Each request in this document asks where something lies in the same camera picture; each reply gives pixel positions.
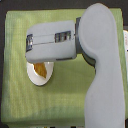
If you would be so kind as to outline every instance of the green cloth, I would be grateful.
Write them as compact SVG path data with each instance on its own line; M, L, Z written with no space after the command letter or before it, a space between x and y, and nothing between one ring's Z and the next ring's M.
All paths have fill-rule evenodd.
M4 77L1 119L10 127L83 126L84 100L95 70L82 55L75 60L55 62L51 79L37 87L28 78L25 59L26 31L31 26L76 20L84 9L9 11L5 22ZM117 24L119 53L128 117L128 89L120 9L111 9Z

